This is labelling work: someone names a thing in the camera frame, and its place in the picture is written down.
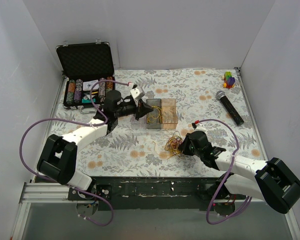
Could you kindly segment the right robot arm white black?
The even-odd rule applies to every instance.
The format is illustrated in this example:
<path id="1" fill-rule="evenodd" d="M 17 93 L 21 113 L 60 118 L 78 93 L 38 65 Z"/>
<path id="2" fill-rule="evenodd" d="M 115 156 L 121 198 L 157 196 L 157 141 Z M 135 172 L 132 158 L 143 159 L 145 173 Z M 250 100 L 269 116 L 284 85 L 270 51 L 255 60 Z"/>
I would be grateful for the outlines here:
<path id="1" fill-rule="evenodd" d="M 205 166 L 230 171 L 216 186 L 217 195 L 245 195 L 265 201 L 275 211 L 286 214 L 300 199 L 300 180 L 279 158 L 269 161 L 234 156 L 222 147 L 212 146 L 203 131 L 188 133 L 178 148 L 186 156 L 196 156 Z"/>

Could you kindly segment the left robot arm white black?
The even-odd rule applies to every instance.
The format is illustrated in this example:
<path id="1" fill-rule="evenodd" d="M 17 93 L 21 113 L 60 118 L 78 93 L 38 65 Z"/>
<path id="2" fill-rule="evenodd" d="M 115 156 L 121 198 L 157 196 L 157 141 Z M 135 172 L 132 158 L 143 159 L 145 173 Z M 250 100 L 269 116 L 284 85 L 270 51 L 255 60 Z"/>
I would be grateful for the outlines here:
<path id="1" fill-rule="evenodd" d="M 90 176 L 77 169 L 77 153 L 96 139 L 110 134 L 120 117 L 133 115 L 139 120 L 151 113 L 153 108 L 142 100 L 144 95 L 140 88 L 131 89 L 130 95 L 125 98 L 118 90 L 109 91 L 87 126 L 47 138 L 36 167 L 38 172 L 61 185 L 78 188 L 85 200 L 93 199 L 97 193 L 96 187 Z"/>

